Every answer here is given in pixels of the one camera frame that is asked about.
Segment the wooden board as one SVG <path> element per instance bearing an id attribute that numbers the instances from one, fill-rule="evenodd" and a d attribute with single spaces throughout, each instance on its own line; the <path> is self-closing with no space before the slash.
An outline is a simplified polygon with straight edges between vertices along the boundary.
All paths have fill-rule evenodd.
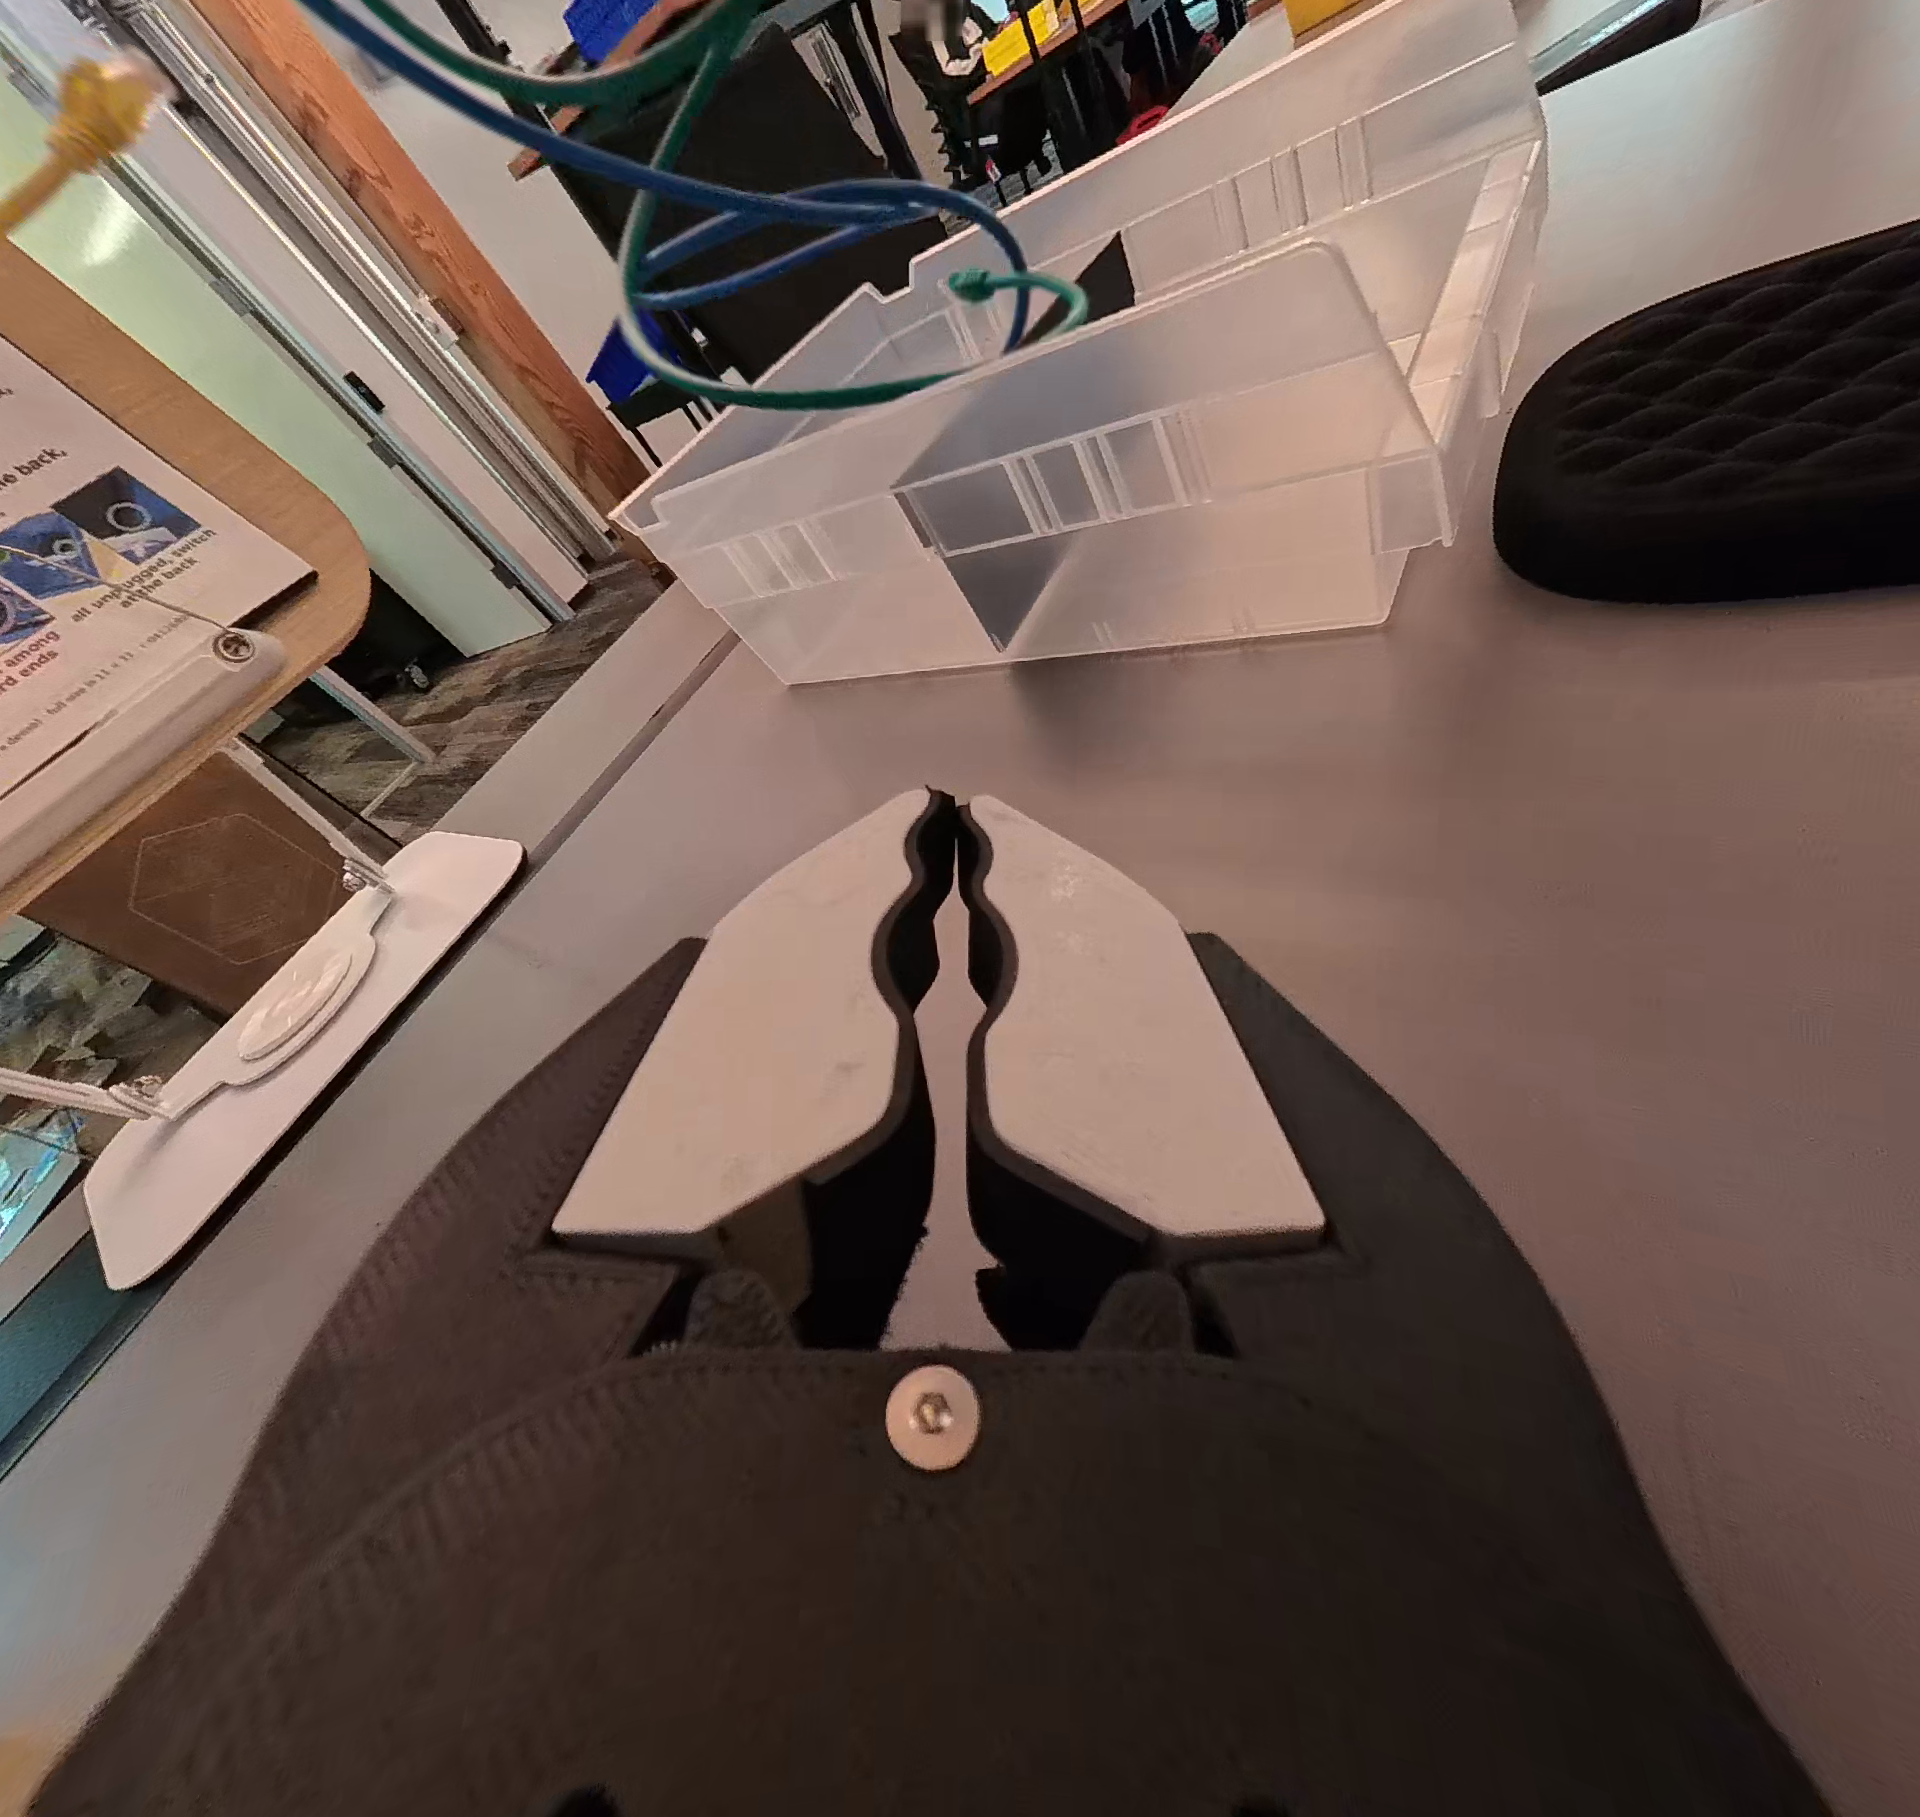
<path id="1" fill-rule="evenodd" d="M 286 461 L 134 341 L 110 318 L 6 243 L 4 339 L 104 415 L 196 489 L 294 553 L 308 577 L 267 608 L 262 630 L 285 655 L 274 677 L 228 697 L 167 755 L 137 767 L 26 862 L 4 856 L 1 912 L 30 911 L 58 879 L 128 828 L 211 755 L 235 743 L 286 691 L 321 669 L 357 630 L 371 567 L 350 519 Z"/>

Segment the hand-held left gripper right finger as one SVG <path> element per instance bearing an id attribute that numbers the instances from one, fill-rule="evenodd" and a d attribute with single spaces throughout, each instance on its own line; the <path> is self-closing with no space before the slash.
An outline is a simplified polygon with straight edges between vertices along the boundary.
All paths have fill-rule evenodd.
<path id="1" fill-rule="evenodd" d="M 1318 1239 L 1328 1214 L 1179 918 L 1012 803 L 959 812 L 969 1128 L 1124 1239 Z"/>

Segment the black quilted pad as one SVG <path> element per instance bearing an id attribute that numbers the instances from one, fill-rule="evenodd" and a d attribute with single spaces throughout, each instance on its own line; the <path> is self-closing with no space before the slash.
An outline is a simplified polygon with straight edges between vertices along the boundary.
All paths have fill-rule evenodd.
<path id="1" fill-rule="evenodd" d="M 1503 565 L 1602 605 L 1915 587 L 1917 222 L 1674 293 L 1527 389 Z"/>

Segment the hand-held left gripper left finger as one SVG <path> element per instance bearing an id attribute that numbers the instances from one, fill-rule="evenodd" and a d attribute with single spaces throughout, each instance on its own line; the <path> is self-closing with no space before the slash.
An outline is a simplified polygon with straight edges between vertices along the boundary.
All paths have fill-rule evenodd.
<path id="1" fill-rule="evenodd" d="M 555 1218 L 557 1239 L 718 1239 L 904 1118 L 956 803 L 913 786 L 723 917 Z"/>

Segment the wooden beam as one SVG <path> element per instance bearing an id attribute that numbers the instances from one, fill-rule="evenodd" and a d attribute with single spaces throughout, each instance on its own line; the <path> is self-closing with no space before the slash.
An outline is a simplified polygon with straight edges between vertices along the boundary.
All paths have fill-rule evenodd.
<path id="1" fill-rule="evenodd" d="M 401 334 L 457 396 L 457 415 L 508 451 L 518 483 L 579 525 L 598 558 L 613 545 L 655 577 L 663 567 L 612 508 L 642 481 L 642 463 L 597 394 L 510 293 L 380 119 L 357 72 L 338 61 L 300 0 L 161 0 L 179 37 L 204 58 L 263 127 L 280 129 L 326 183 L 323 197 L 376 250 L 405 313 Z"/>

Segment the white mounting plate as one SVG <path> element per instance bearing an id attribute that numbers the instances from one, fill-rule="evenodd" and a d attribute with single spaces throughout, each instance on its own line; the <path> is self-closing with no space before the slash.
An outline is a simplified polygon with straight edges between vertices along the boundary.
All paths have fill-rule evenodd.
<path id="1" fill-rule="evenodd" d="M 221 744 L 218 719 L 241 701 L 262 707 L 267 677 L 285 666 L 286 652 L 266 631 L 204 628 L 158 669 L 123 685 L 102 719 L 4 788 L 4 887 L 81 831 L 100 828 L 166 755 Z M 376 859 L 280 781 L 267 779 L 267 793 L 341 857 L 346 903 L 161 1084 L 61 1084 L 4 1072 L 9 1094 L 121 1121 L 84 1179 L 112 1294 L 158 1276 L 187 1251 L 525 867 L 515 840 L 445 828 Z"/>

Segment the black partition panel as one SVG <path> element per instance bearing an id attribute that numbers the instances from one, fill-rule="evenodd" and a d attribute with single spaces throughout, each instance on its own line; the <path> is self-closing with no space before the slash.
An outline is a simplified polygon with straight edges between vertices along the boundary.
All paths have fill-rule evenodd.
<path id="1" fill-rule="evenodd" d="M 645 162 L 652 158 L 671 108 L 674 95 L 667 93 L 639 105 L 624 120 L 590 113 L 575 129 L 592 147 Z M 888 174 L 780 33 L 758 44 L 715 88 L 671 168 L 696 180 L 767 195 Z M 634 199 L 633 185 L 564 164 L 558 168 L 558 180 L 598 243 L 618 253 Z M 648 245 L 663 245 L 707 216 L 692 205 L 663 201 Z M 703 284 L 755 267 L 822 235 L 803 226 L 768 226 L 671 267 L 662 283 L 667 288 Z M 937 216 L 927 213 L 746 293 L 694 303 L 683 315 L 706 333 L 719 369 L 732 366 L 746 379 L 758 379 L 862 284 L 878 293 L 907 287 L 914 257 L 937 246 L 947 235 Z"/>

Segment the printed instruction sign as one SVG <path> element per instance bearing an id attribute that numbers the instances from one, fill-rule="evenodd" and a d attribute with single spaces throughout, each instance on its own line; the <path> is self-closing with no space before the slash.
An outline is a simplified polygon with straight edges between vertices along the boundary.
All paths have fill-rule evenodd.
<path id="1" fill-rule="evenodd" d="M 19 348 L 1 351 L 1 791 L 161 743 L 285 664 L 310 563 Z"/>

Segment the small blue bin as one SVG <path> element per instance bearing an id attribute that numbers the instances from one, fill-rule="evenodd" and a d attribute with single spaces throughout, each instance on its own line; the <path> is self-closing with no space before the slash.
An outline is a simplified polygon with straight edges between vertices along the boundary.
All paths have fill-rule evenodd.
<path id="1" fill-rule="evenodd" d="M 634 432 L 671 413 L 701 421 L 701 399 L 659 381 L 659 375 L 636 355 L 619 322 L 610 325 L 586 377 L 588 385 L 606 401 L 613 418 Z"/>

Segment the clear plastic bin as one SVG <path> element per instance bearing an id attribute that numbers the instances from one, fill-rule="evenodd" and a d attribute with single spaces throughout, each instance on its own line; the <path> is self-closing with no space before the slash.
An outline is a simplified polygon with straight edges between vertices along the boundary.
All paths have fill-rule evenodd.
<path id="1" fill-rule="evenodd" d="M 852 293 L 613 521 L 785 685 L 1375 628 L 1496 445 L 1546 199 L 1510 0 L 1381 0 L 1005 213 L 1093 315 L 1002 354 L 978 229 Z"/>

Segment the glass door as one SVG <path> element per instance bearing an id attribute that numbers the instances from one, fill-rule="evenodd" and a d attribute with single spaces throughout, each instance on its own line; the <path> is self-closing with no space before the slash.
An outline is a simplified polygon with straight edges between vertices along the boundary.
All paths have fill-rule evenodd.
<path id="1" fill-rule="evenodd" d="M 173 108 L 67 183 L 19 245 L 347 519 L 378 584 L 470 657 L 588 582 Z"/>

